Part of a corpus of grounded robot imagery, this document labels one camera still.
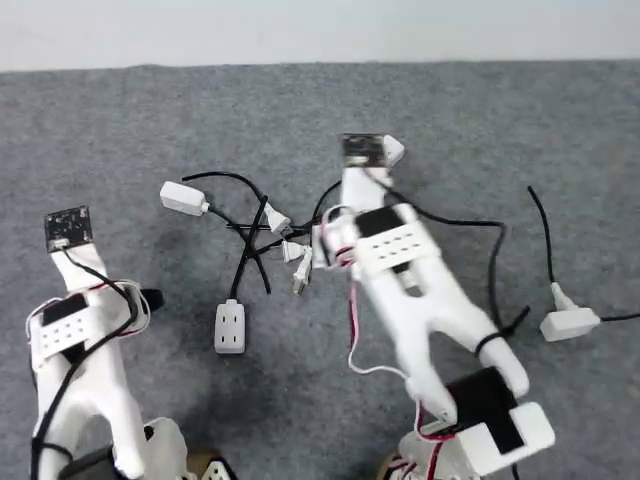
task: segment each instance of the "electrical outlet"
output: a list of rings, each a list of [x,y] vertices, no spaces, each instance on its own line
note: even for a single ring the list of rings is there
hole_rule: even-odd
[[[246,324],[244,306],[235,300],[218,305],[213,331],[213,345],[221,355],[244,353]]]

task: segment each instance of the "power plug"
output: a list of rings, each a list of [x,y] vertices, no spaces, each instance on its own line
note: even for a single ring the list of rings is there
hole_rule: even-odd
[[[213,346],[220,355],[244,353],[246,324],[244,306],[234,299],[218,305],[213,331]]]
[[[202,480],[234,480],[235,477],[231,475],[224,462],[214,460],[205,470]]]
[[[164,182],[160,200],[165,208],[197,217],[209,208],[203,192],[176,182]]]
[[[551,294],[557,311],[549,313],[540,324],[540,331],[547,342],[586,335],[602,323],[593,310],[576,305],[557,282],[551,284]]]
[[[289,242],[287,240],[282,240],[280,247],[282,248],[284,263],[289,263],[292,260],[302,257],[307,251],[307,247],[301,243]]]

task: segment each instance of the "circuit board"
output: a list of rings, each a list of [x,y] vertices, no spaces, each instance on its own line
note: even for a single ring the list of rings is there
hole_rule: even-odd
[[[49,253],[92,243],[89,207],[76,207],[46,215],[44,232]]]

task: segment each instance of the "floor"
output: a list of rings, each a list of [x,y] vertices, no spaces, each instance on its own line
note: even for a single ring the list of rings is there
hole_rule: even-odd
[[[110,274],[159,287],[167,299],[144,335],[122,342],[145,418],[174,418],[189,445],[217,446],[243,480],[373,478],[411,428],[413,409],[401,382],[348,371],[347,279],[318,272],[295,297],[295,266],[277,251],[265,255],[273,293],[264,293],[253,265],[240,287],[247,352],[219,357],[211,324],[242,245],[214,217],[163,209],[158,192],[165,180],[232,170],[301,223],[340,178],[338,135],[374,131],[407,146],[395,178],[416,202],[510,226],[498,262],[500,305],[507,317],[532,308],[511,345],[530,375],[527,399],[545,408],[557,435],[552,449],[521,463],[521,477],[634,478],[640,321],[544,342],[544,237],[526,186],[549,212],[565,291],[601,315],[640,310],[639,79],[639,62],[0,75],[3,476],[24,477],[36,418],[23,319],[64,293],[47,258],[43,216],[86,204]],[[225,180],[197,185],[238,221],[252,218],[250,192]],[[487,308],[495,233],[427,226],[470,298]],[[270,240],[263,233],[258,243]],[[393,363],[381,323],[361,303],[358,361]],[[478,368],[448,340],[431,343],[445,379]]]

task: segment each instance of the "red and white wire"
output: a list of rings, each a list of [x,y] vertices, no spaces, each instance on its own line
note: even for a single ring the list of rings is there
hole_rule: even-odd
[[[420,405],[419,401],[416,401],[416,417],[413,422],[413,431],[419,438],[431,443],[441,443],[447,440],[451,440],[453,437],[455,437],[454,433],[447,433],[445,435],[430,435],[430,434],[422,433],[421,428],[422,428],[422,406]]]
[[[351,283],[351,289],[349,291],[349,317],[351,319],[351,349],[347,358],[349,368],[358,375],[370,375],[375,372],[391,372],[406,381],[408,379],[407,374],[395,367],[378,365],[371,368],[360,368],[353,363],[353,355],[356,351],[358,340],[360,338],[360,322],[358,320],[358,303],[355,282]]]

